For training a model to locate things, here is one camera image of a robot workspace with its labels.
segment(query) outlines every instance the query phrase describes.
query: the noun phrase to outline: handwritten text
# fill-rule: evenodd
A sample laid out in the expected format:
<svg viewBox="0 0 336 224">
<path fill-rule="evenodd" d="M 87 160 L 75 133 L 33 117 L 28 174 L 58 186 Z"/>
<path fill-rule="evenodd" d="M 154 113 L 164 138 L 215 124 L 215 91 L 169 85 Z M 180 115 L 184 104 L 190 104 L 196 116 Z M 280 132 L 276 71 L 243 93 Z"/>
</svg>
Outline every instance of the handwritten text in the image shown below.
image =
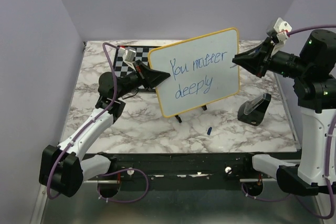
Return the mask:
<svg viewBox="0 0 336 224">
<path fill-rule="evenodd" d="M 209 66 L 210 64 L 217 64 L 224 61 L 224 56 L 227 52 L 217 52 L 213 54 L 206 54 L 205 57 L 198 58 L 190 64 L 192 67 L 189 68 L 187 63 L 178 63 L 176 58 L 170 60 L 171 70 L 174 76 L 174 81 L 178 81 L 178 76 L 183 75 L 184 73 L 191 71 L 197 71 L 204 67 Z M 211 85 L 213 83 L 213 77 L 209 77 L 207 74 L 201 79 L 191 83 L 190 85 L 181 85 L 180 82 L 177 84 L 177 91 L 175 93 L 175 98 L 183 98 L 192 94 L 206 94 L 209 92 Z"/>
</svg>

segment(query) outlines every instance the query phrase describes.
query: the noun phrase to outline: blue marker cap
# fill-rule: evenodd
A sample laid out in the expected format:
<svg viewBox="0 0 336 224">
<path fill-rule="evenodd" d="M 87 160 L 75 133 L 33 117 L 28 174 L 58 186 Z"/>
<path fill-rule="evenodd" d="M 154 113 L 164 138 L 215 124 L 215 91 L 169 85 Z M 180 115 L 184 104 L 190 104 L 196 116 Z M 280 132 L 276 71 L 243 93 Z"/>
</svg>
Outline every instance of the blue marker cap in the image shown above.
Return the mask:
<svg viewBox="0 0 336 224">
<path fill-rule="evenodd" d="M 210 135 L 211 130 L 212 130 L 212 127 L 210 127 L 210 128 L 208 129 L 208 132 L 207 132 L 208 135 Z"/>
</svg>

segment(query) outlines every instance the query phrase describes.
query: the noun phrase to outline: whiteboard stand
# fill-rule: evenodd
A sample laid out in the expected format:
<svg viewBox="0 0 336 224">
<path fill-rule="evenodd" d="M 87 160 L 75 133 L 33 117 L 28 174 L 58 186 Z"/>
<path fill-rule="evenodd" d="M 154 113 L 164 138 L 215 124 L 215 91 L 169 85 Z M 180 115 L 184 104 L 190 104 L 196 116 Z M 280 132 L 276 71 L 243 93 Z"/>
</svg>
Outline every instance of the whiteboard stand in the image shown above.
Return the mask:
<svg viewBox="0 0 336 224">
<path fill-rule="evenodd" d="M 207 108 L 206 105 L 203 105 L 203 106 L 202 106 L 202 109 L 205 111 L 205 110 L 207 110 L 208 108 Z M 178 120 L 179 123 L 182 123 L 182 119 L 180 118 L 179 115 L 175 115 L 175 118 Z"/>
</svg>

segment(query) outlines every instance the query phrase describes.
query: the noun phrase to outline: cable clip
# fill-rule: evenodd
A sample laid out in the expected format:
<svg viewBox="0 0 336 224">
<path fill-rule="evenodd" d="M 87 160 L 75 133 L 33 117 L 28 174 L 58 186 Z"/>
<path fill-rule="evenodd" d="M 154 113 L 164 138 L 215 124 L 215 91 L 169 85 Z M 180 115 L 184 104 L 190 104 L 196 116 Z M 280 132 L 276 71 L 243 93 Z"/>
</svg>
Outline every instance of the cable clip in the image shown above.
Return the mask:
<svg viewBox="0 0 336 224">
<path fill-rule="evenodd" d="M 331 177 L 330 177 L 330 176 L 323 175 L 323 178 L 325 178 L 325 179 L 331 181 Z"/>
<path fill-rule="evenodd" d="M 332 134 L 326 134 L 326 136 L 330 136 L 330 137 L 336 137 L 336 135 L 332 135 Z"/>
</svg>

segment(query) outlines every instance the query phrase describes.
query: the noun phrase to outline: black easel leg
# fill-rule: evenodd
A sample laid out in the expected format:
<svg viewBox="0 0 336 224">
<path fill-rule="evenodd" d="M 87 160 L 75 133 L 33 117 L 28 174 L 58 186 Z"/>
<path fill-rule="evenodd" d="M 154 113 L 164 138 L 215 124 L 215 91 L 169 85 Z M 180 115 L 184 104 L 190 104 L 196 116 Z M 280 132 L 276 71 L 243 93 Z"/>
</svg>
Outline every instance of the black easel leg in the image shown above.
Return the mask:
<svg viewBox="0 0 336 224">
<path fill-rule="evenodd" d="M 179 115 L 176 115 L 175 118 L 178 120 L 179 123 L 182 123 L 182 119 L 179 117 Z"/>
</svg>

